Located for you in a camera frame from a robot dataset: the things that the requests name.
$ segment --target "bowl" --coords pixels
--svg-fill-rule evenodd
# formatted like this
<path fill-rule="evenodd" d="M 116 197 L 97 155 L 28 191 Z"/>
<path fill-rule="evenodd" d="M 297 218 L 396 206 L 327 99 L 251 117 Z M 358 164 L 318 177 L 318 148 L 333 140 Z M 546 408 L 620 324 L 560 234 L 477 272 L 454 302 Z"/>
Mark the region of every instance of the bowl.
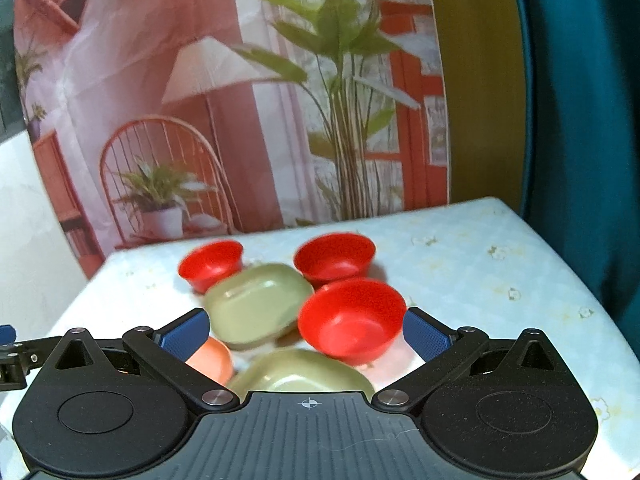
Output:
<path fill-rule="evenodd" d="M 231 379 L 228 387 L 242 400 L 249 392 L 363 392 L 369 400 L 374 394 L 373 386 L 359 371 L 300 348 L 261 355 Z"/>
<path fill-rule="evenodd" d="M 211 330 L 231 350 L 271 342 L 296 326 L 314 288 L 285 264 L 261 264 L 212 286 L 204 296 Z"/>
<path fill-rule="evenodd" d="M 234 374 L 231 352 L 222 341 L 209 337 L 204 345 L 187 359 L 191 368 L 223 386 Z"/>
<path fill-rule="evenodd" d="M 178 274 L 199 294 L 217 282 L 242 270 L 242 244 L 221 240 L 197 248 L 187 254 L 178 266 Z"/>
<path fill-rule="evenodd" d="M 337 280 L 366 276 L 376 245 L 356 233 L 331 233 L 300 247 L 293 264 L 314 288 Z"/>
<path fill-rule="evenodd" d="M 400 293 L 370 278 L 320 288 L 298 315 L 300 335 L 313 348 L 351 366 L 379 358 L 402 330 L 406 304 Z"/>

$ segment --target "small red bowl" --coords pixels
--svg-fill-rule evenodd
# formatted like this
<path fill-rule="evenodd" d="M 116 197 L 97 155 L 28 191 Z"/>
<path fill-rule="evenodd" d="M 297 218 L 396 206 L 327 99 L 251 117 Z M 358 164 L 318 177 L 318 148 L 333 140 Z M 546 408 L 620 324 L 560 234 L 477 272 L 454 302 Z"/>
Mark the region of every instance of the small red bowl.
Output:
<path fill-rule="evenodd" d="M 331 233 L 302 245 L 293 264 L 315 288 L 337 280 L 366 276 L 376 245 L 356 233 Z"/>
<path fill-rule="evenodd" d="M 221 240 L 197 248 L 187 254 L 178 266 L 178 274 L 193 290 L 204 294 L 217 282 L 242 270 L 242 244 Z"/>
<path fill-rule="evenodd" d="M 400 293 L 370 278 L 320 288 L 300 309 L 300 335 L 323 354 L 351 366 L 370 363 L 402 330 L 406 304 Z"/>

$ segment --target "circular black cover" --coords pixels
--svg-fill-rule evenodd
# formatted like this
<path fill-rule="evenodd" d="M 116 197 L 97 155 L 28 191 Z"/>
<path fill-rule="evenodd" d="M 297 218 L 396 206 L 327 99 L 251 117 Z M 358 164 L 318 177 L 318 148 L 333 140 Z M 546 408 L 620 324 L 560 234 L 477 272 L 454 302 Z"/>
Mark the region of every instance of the circular black cover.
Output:
<path fill-rule="evenodd" d="M 98 381 L 41 383 L 14 415 L 27 465 L 66 478 L 131 473 L 171 451 L 187 427 L 186 406 L 172 388 L 117 372 Z"/>
<path fill-rule="evenodd" d="M 579 388 L 444 384 L 422 424 L 446 455 L 500 478 L 548 478 L 581 464 L 597 432 Z"/>

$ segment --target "white tablecloth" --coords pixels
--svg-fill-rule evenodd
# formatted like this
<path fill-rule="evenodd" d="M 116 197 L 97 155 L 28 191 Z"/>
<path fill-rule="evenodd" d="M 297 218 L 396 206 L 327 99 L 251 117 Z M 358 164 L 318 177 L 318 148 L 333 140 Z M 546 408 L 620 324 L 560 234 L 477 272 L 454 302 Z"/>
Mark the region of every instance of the white tablecloth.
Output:
<path fill-rule="evenodd" d="M 450 327 L 477 326 L 493 338 L 517 338 L 527 327 L 544 330 L 598 415 L 600 431 L 582 473 L 589 480 L 631 480 L 640 472 L 638 360 L 578 277 L 502 202 L 488 198 L 236 239 L 244 244 L 245 263 L 290 264 L 301 243 L 336 230 L 372 238 L 378 248 L 372 276 Z M 176 268 L 202 243 L 112 254 L 49 335 L 83 326 L 95 338 L 113 338 L 136 325 L 158 328 L 198 306 Z M 236 366 L 245 367 L 250 357 L 236 354 Z M 420 364 L 399 341 L 362 371 L 381 388 Z M 0 407 L 5 428 L 21 397 L 12 392 Z"/>

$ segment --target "green bowl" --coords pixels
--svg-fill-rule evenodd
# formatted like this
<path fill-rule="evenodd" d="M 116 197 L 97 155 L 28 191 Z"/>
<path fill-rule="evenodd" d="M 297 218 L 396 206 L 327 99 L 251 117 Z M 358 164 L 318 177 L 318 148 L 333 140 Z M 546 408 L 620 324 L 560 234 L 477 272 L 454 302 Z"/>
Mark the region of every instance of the green bowl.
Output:
<path fill-rule="evenodd" d="M 293 329 L 313 287 L 292 267 L 263 264 L 211 287 L 204 296 L 216 338 L 231 350 L 256 348 Z"/>
<path fill-rule="evenodd" d="M 285 348 L 261 355 L 227 387 L 244 400 L 248 392 L 364 392 L 375 393 L 359 371 L 318 352 Z"/>

